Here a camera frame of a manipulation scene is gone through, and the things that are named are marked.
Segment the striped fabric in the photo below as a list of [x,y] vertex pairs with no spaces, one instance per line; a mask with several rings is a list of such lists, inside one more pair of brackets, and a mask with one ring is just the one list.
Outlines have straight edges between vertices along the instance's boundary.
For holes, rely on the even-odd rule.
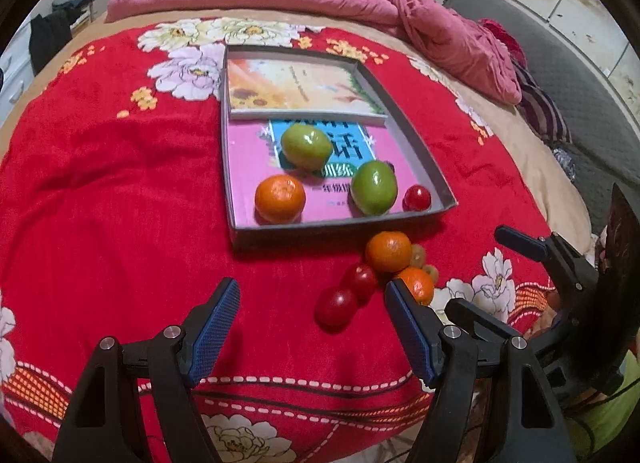
[[529,127],[544,142],[572,143],[571,131],[551,97],[536,84],[529,71],[511,59],[522,90],[522,101],[517,105]]

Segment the quilted gray fabric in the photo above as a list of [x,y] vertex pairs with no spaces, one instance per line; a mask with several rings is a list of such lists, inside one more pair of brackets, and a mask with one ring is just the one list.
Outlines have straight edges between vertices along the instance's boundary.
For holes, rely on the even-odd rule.
[[601,79],[559,37],[506,0],[445,0],[444,5],[467,19],[498,21],[520,43],[529,71],[571,129],[574,144],[565,148],[574,157],[575,186],[594,231],[606,224],[613,182],[640,202],[640,142]]

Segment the beige bed sheet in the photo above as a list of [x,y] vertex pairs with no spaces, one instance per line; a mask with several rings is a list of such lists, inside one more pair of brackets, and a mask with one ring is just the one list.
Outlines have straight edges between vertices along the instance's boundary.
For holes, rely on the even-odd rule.
[[[187,12],[158,12],[109,24],[104,23],[104,17],[101,17],[68,43],[36,77],[30,88],[20,98],[4,126],[0,129],[0,154],[4,155],[7,151],[16,123],[27,104],[42,92],[43,88],[56,76],[63,62],[75,50],[82,48],[92,40],[110,36],[128,28],[185,18],[220,16],[341,28],[383,46],[388,46],[393,50],[419,56],[406,43],[379,30],[348,21],[305,14],[270,10],[190,10]],[[578,252],[587,253],[591,243],[591,223],[587,208],[576,188],[562,172],[551,151],[533,135],[514,106],[496,104],[452,78],[449,78],[449,81],[451,87],[459,92],[463,99],[489,124],[507,148],[551,230],[561,234]]]

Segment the blue gripper pad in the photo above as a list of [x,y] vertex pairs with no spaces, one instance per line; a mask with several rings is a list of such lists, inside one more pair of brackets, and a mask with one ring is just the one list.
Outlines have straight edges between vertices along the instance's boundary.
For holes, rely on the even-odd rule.
[[411,369],[425,385],[430,385],[442,372],[440,319],[431,308],[415,302],[404,283],[397,279],[386,285],[385,305]]
[[185,336],[177,354],[180,373],[191,388],[208,377],[240,308],[238,283],[226,277],[204,305],[185,319]]

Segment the silver bolt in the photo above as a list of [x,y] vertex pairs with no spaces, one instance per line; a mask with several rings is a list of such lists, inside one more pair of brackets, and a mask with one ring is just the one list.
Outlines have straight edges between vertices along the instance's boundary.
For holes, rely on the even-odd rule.
[[176,338],[180,333],[182,333],[180,326],[168,326],[164,328],[164,336],[167,338]]
[[511,345],[516,349],[524,349],[527,347],[527,341],[522,337],[511,338]]
[[116,345],[116,340],[113,337],[105,337],[100,341],[100,349],[105,351],[110,350],[114,345]]
[[444,327],[444,334],[446,337],[455,339],[462,335],[462,332],[460,331],[460,328],[458,326],[452,326],[450,324]]

